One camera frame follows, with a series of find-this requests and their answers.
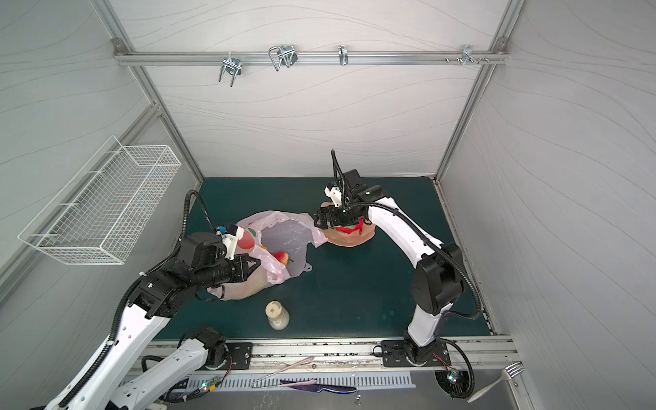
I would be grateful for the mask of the pink plastic bag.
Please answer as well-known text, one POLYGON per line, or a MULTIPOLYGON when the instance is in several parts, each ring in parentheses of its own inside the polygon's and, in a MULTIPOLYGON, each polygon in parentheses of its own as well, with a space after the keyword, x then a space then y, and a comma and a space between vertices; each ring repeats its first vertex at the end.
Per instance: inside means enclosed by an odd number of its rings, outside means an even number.
POLYGON ((244 237, 237 244, 237 253, 261 260, 261 266, 242 283, 226 283, 207 292, 222 301, 243 300, 274 285, 310 272, 307 262, 310 245, 318 248, 327 242, 321 230, 308 214, 264 211, 237 223, 244 229, 244 237), (273 254, 285 251, 291 262, 284 266, 273 254))

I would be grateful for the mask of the red dragon fruit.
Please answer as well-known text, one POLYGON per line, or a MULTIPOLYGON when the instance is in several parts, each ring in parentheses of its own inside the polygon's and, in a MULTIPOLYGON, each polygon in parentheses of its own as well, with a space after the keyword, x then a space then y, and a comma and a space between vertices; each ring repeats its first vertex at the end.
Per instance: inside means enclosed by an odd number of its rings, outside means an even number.
POLYGON ((360 218, 358 223, 355 225, 347 225, 346 227, 340 225, 340 227, 336 227, 335 230, 347 235, 354 234, 355 232, 357 232, 359 235, 362 235, 365 226, 369 226, 369 223, 367 223, 364 218, 360 218))

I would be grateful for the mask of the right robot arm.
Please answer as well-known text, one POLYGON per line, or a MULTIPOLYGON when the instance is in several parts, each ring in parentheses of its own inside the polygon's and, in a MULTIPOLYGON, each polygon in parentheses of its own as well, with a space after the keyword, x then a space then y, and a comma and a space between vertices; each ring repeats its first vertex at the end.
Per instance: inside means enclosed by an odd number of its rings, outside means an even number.
POLYGON ((331 165, 333 181, 325 189, 331 202, 315 214, 316 227, 346 234, 358 227, 376 226, 393 240, 415 270, 413 319, 401 347, 384 350, 383 357, 402 354, 406 364, 423 367, 444 345, 461 352, 456 342, 442 337, 442 328, 451 317, 475 321, 483 314, 482 298, 464 267, 461 248, 432 237, 381 186, 367 186, 357 170, 343 171, 335 153, 331 154, 331 165))

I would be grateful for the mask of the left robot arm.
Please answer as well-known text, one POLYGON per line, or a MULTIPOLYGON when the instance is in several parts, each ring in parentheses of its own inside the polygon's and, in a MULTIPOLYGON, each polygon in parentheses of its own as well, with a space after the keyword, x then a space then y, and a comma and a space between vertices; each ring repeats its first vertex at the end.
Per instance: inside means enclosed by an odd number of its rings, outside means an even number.
POLYGON ((186 219, 193 203, 206 207, 198 191, 186 193, 174 250, 128 287, 114 312, 109 336, 46 408, 145 409, 183 377, 203 367, 219 367, 227 358, 225 337, 206 327, 130 383, 122 382, 154 337, 198 292, 244 283, 261 265, 237 252, 244 230, 236 225, 188 234, 186 219))

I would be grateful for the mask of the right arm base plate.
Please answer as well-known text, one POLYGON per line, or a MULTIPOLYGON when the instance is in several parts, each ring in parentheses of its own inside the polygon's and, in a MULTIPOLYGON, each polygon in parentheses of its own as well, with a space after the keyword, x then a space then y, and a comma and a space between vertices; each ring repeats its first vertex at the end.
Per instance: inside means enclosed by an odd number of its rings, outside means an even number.
POLYGON ((381 359, 384 367, 450 367, 451 360, 445 343, 431 342, 417 347, 414 342, 388 339, 372 349, 372 355, 381 359))

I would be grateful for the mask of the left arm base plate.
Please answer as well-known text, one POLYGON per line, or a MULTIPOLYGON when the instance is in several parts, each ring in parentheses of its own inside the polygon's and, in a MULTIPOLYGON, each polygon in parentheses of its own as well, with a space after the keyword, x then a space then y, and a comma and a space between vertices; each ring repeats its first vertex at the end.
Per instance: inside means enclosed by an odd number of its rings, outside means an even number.
POLYGON ((208 357, 202 369, 207 371, 248 370, 253 347, 253 343, 221 343, 208 351, 208 357))

